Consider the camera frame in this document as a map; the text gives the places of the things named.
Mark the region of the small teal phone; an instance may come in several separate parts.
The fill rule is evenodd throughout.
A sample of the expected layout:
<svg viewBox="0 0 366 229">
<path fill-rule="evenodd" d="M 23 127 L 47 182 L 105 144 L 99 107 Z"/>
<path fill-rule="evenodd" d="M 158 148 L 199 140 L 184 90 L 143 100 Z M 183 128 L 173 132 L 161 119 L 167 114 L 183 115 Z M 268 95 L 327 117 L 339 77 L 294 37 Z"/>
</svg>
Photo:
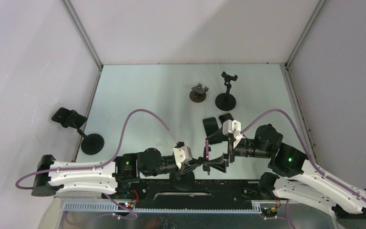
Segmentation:
<svg viewBox="0 0 366 229">
<path fill-rule="evenodd" d="M 203 119 L 203 126 L 207 137 L 210 137 L 219 130 L 218 122 L 215 117 Z"/>
</svg>

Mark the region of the black smartphone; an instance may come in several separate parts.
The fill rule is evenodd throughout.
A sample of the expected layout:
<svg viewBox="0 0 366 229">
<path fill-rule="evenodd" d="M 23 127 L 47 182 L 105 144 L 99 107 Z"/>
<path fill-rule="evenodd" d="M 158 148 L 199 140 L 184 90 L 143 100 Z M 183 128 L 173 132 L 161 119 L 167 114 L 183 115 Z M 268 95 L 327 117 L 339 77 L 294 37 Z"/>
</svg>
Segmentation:
<svg viewBox="0 0 366 229">
<path fill-rule="evenodd" d="M 225 113 L 225 114 L 222 114 L 220 116 L 218 116 L 221 124 L 223 124 L 224 122 L 226 122 L 227 120 L 234 120 L 233 116 L 231 113 Z"/>
</svg>

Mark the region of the black round-base phone stand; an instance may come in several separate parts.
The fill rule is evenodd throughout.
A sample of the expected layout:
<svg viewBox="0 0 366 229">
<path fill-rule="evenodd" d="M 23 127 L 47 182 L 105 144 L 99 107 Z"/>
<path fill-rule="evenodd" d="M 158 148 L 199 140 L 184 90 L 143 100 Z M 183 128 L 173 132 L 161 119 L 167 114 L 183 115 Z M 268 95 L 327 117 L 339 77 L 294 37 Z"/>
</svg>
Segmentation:
<svg viewBox="0 0 366 229">
<path fill-rule="evenodd" d="M 237 75 L 229 75 L 226 72 L 222 72 L 221 76 L 224 78 L 224 85 L 226 91 L 219 94 L 215 99 L 215 105 L 222 111 L 231 111 L 236 107 L 236 98 L 230 93 L 232 84 L 231 81 L 237 81 Z"/>
</svg>

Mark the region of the black phone pink case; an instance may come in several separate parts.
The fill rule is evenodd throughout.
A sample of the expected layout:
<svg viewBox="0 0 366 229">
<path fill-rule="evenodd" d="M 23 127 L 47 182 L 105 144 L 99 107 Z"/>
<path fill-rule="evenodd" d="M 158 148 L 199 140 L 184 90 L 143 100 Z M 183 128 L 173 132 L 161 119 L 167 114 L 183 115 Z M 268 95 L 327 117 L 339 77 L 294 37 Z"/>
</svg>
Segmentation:
<svg viewBox="0 0 366 229">
<path fill-rule="evenodd" d="M 205 140 L 205 146 L 204 146 L 204 159 L 205 161 L 209 160 L 209 139 L 207 138 Z"/>
</svg>

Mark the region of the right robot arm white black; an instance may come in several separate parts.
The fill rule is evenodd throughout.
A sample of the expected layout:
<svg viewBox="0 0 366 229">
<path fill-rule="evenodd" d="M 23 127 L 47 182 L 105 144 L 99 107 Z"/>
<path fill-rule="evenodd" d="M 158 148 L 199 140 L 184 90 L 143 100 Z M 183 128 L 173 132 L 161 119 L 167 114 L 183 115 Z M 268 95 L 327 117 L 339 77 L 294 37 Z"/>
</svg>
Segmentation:
<svg viewBox="0 0 366 229">
<path fill-rule="evenodd" d="M 222 127 L 205 125 L 208 144 L 226 141 L 227 152 L 207 165 L 222 172 L 235 157 L 269 159 L 270 172 L 258 182 L 263 199 L 284 198 L 316 208 L 347 229 L 366 229 L 366 188 L 356 188 L 331 177 L 307 155 L 282 142 L 283 136 L 268 124 L 257 128 L 253 139 L 240 134 L 240 123 L 227 120 Z"/>
</svg>

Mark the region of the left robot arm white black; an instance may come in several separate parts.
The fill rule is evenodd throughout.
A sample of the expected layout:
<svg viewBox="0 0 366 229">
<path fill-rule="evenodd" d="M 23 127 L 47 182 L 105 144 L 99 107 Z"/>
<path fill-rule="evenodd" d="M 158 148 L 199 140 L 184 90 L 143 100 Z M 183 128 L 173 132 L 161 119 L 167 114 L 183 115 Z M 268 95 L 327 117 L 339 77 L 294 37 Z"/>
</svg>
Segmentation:
<svg viewBox="0 0 366 229">
<path fill-rule="evenodd" d="M 194 159 L 187 146 L 174 148 L 170 156 L 162 156 L 156 148 L 116 157 L 111 163 L 61 162 L 52 155 L 43 155 L 35 175 L 31 194 L 50 197 L 67 191 L 99 192 L 127 198 L 132 192 L 129 183 L 140 181 L 140 175 L 155 177 L 168 174 L 183 177 L 205 162 Z"/>
</svg>

